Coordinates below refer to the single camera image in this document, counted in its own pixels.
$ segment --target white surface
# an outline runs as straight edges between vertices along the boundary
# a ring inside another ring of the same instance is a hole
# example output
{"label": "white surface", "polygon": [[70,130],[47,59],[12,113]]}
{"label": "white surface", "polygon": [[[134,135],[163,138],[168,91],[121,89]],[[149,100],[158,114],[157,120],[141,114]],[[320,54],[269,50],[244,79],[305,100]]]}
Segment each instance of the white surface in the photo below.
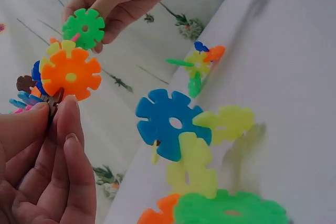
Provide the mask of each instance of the white surface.
{"label": "white surface", "polygon": [[[17,77],[30,74],[34,62],[45,55],[50,37],[60,37],[42,22],[61,31],[63,4],[69,1],[0,0],[0,24],[6,25],[5,31],[0,33],[0,113],[14,109],[8,100],[17,96]],[[222,1],[163,0],[177,14],[185,13],[188,18],[200,18],[204,23],[210,20]],[[99,90],[80,102],[90,162],[94,167],[108,165],[114,175],[129,167],[141,142],[134,116],[139,98],[148,90],[166,88],[176,67],[166,64],[164,59],[183,58],[192,45],[179,35],[175,18],[161,5],[154,7],[151,13],[155,17],[154,23],[147,24],[143,18],[139,19],[97,55],[102,67],[131,86],[134,92],[119,87],[115,80],[103,73]],[[97,186],[97,224],[104,221],[109,210],[110,200],[106,192],[113,193],[115,189],[108,183]]]}
{"label": "white surface", "polygon": [[[225,0],[201,37],[227,46],[227,54],[197,103],[204,110],[248,106],[266,123],[249,173],[259,175],[261,195],[282,204],[295,224],[336,220],[335,17],[335,0]],[[186,84],[179,69],[170,88]],[[152,166],[150,152],[140,147],[106,224],[136,223],[169,192],[164,165]]]}

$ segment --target brown snowflake piece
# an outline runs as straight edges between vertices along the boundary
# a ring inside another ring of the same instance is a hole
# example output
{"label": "brown snowflake piece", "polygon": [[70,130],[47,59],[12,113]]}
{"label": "brown snowflake piece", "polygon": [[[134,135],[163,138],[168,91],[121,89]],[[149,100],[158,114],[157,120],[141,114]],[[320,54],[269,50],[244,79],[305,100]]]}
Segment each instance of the brown snowflake piece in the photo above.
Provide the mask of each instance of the brown snowflake piece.
{"label": "brown snowflake piece", "polygon": [[33,81],[31,76],[20,76],[16,81],[16,88],[18,91],[25,91],[30,94],[32,91],[30,87],[35,87],[37,81]]}
{"label": "brown snowflake piece", "polygon": [[41,95],[40,98],[49,105],[49,120],[51,121],[53,120],[57,112],[57,106],[63,100],[63,96],[64,96],[64,88],[58,89],[57,92],[52,97],[48,95]]}

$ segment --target translucent yellow piece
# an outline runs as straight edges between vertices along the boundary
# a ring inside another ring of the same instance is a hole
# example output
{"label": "translucent yellow piece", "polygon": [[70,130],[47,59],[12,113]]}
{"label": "translucent yellow piece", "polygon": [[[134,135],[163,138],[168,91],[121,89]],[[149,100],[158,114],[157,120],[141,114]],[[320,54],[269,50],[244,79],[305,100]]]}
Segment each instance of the translucent yellow piece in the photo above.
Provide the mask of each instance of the translucent yellow piece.
{"label": "translucent yellow piece", "polygon": [[218,115],[205,111],[193,118],[193,124],[211,129],[211,144],[220,144],[223,140],[233,141],[248,131],[254,123],[253,111],[236,105],[220,107]]}
{"label": "translucent yellow piece", "polygon": [[59,47],[59,43],[58,42],[54,42],[52,43],[46,50],[46,53],[49,57],[51,57],[52,55],[54,55],[55,53],[57,53],[61,48]]}
{"label": "translucent yellow piece", "polygon": [[157,150],[157,140],[154,141],[154,144],[152,146],[152,164],[155,165],[160,159],[160,156],[156,152]]}
{"label": "translucent yellow piece", "polygon": [[210,62],[204,62],[203,60],[207,56],[206,52],[193,52],[192,55],[188,55],[185,62],[194,64],[193,67],[185,67],[185,70],[189,72],[189,77],[194,78],[196,73],[199,72],[201,78],[203,74],[208,74],[210,72]]}
{"label": "translucent yellow piece", "polygon": [[76,43],[71,40],[63,40],[61,44],[62,49],[67,52],[67,58],[71,58],[71,51],[76,47]]}
{"label": "translucent yellow piece", "polygon": [[182,158],[179,162],[167,165],[166,181],[173,187],[172,194],[198,193],[208,199],[216,197],[217,174],[207,169],[212,154],[206,142],[197,138],[193,132],[184,132],[178,136]]}
{"label": "translucent yellow piece", "polygon": [[50,64],[52,65],[53,67],[55,66],[55,64],[53,64],[47,57],[43,57],[41,60],[40,60],[40,66],[39,66],[39,71],[41,73],[43,67],[45,64]]}

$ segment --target printed flower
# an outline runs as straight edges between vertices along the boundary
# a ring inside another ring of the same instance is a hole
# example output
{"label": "printed flower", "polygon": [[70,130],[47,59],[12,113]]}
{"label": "printed flower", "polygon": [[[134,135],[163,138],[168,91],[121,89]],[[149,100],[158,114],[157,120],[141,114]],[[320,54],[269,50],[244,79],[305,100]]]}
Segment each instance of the printed flower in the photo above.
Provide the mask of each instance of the printed flower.
{"label": "printed flower", "polygon": [[180,195],[172,194],[160,199],[157,203],[161,212],[148,208],[139,218],[138,224],[173,224],[173,209],[179,198]]}
{"label": "printed flower", "polygon": [[166,181],[173,187],[173,194],[199,193],[207,198],[215,198],[217,174],[206,166],[212,162],[212,154],[206,142],[193,132],[179,135],[181,155],[179,162],[167,165]]}
{"label": "printed flower", "polygon": [[182,196],[174,208],[176,224],[288,224],[286,211],[276,202],[239,191],[231,196],[218,190],[214,199],[199,194]]}
{"label": "printed flower", "polygon": [[63,39],[71,40],[77,33],[80,37],[76,41],[76,47],[85,50],[94,48],[97,42],[104,37],[104,19],[94,9],[79,9],[74,16],[70,16],[63,25]]}
{"label": "printed flower", "polygon": [[41,71],[44,90],[53,95],[59,88],[64,88],[64,97],[69,94],[76,96],[78,101],[88,98],[91,93],[88,88],[96,90],[101,82],[101,68],[96,58],[86,62],[89,53],[81,48],[71,51],[71,58],[62,49],[50,57],[50,62],[45,64]]}
{"label": "printed flower", "polygon": [[224,139],[233,141],[254,125],[254,113],[250,108],[224,106],[218,115],[205,111],[193,119],[193,124],[208,127],[212,132],[212,144],[220,144]]}
{"label": "printed flower", "polygon": [[154,22],[154,16],[150,13],[146,13],[146,16],[144,17],[144,20],[147,22],[147,24],[153,23]]}
{"label": "printed flower", "polygon": [[4,32],[6,29],[6,25],[4,23],[0,23],[0,34]]}
{"label": "printed flower", "polygon": [[188,55],[185,59],[185,62],[193,63],[193,67],[185,67],[185,70],[189,72],[189,77],[194,78],[196,73],[199,72],[200,77],[203,77],[203,74],[208,74],[210,72],[210,65],[207,62],[204,62],[203,59],[206,57],[206,52],[194,51],[192,55]]}
{"label": "printed flower", "polygon": [[116,196],[120,184],[123,179],[123,174],[117,174],[114,176],[110,168],[106,165],[100,167],[94,167],[93,171],[97,177],[96,184],[100,186],[108,199],[113,200]]}
{"label": "printed flower", "polygon": [[204,24],[198,18],[192,18],[188,20],[188,25],[180,26],[179,33],[185,38],[191,41],[195,41],[199,38],[204,30]]}
{"label": "printed flower", "polygon": [[[146,119],[138,123],[138,130],[148,145],[153,145],[155,140],[160,141],[157,148],[160,156],[175,162],[181,159],[178,139],[183,132],[195,132],[210,144],[211,131],[192,124],[192,118],[203,110],[199,106],[191,109],[188,96],[174,91],[172,98],[169,98],[167,90],[156,89],[149,92],[148,97],[152,102],[143,97],[135,111],[136,116]],[[170,119],[178,119],[182,127],[172,126]]]}

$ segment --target stacked toy pieces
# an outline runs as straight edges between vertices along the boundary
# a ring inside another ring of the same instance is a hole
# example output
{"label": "stacked toy pieces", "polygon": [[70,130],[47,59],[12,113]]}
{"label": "stacked toy pieces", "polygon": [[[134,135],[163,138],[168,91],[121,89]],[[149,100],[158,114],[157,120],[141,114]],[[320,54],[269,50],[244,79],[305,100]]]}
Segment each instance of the stacked toy pieces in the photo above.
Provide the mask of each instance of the stacked toy pieces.
{"label": "stacked toy pieces", "polygon": [[104,37],[104,20],[96,10],[79,9],[63,26],[63,41],[50,39],[48,57],[34,63],[32,76],[17,79],[18,97],[10,99],[18,107],[13,113],[29,110],[37,102],[48,102],[50,117],[57,105],[67,96],[78,101],[90,97],[88,88],[97,90],[101,83],[101,67],[96,58],[89,59],[88,49],[94,48]]}
{"label": "stacked toy pieces", "polygon": [[235,105],[204,112],[190,108],[190,102],[180,92],[170,98],[165,89],[157,89],[138,104],[135,114],[144,119],[139,133],[153,148],[153,163],[159,156],[171,161],[166,182],[172,186],[171,194],[157,202],[161,211],[147,209],[138,224],[287,224],[286,212],[276,202],[243,191],[229,195],[218,189],[216,171],[207,168],[212,162],[209,146],[249,131],[255,125],[253,111]]}
{"label": "stacked toy pieces", "polygon": [[225,47],[207,48],[202,42],[194,43],[195,50],[185,60],[167,59],[166,62],[185,67],[189,73],[189,96],[195,98],[202,90],[202,79],[210,72],[213,62],[218,62],[225,53]]}

